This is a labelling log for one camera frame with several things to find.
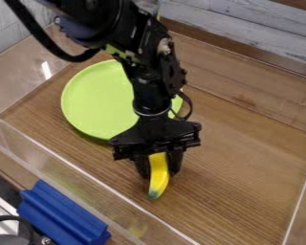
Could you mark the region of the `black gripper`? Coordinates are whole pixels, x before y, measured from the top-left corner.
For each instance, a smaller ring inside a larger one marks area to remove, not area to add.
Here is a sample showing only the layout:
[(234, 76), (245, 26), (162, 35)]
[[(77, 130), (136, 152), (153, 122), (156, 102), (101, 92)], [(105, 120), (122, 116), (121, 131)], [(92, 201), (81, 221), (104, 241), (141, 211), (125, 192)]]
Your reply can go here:
[(145, 155), (168, 152), (168, 172), (173, 176), (182, 165), (184, 151), (200, 145), (201, 124), (169, 117), (140, 118), (137, 123), (110, 140), (114, 160), (133, 159), (138, 175), (150, 176)]

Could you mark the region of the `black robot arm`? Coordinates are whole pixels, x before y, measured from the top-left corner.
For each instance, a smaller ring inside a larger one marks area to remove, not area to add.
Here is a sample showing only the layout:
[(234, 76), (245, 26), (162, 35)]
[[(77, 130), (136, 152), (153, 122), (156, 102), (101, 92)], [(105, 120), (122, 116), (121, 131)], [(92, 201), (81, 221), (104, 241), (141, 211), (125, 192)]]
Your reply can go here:
[(149, 157), (164, 153), (168, 173), (182, 165), (184, 152), (200, 145), (201, 124), (172, 109), (172, 100), (192, 99), (182, 92), (188, 83), (169, 29), (157, 14), (134, 0), (37, 0), (56, 12), (60, 31), (86, 48), (77, 56), (68, 54), (50, 39), (21, 0), (4, 0), (29, 33), (58, 58), (82, 62), (98, 52), (108, 52), (133, 87), (136, 124), (109, 140), (113, 158), (136, 163), (141, 177), (152, 172)]

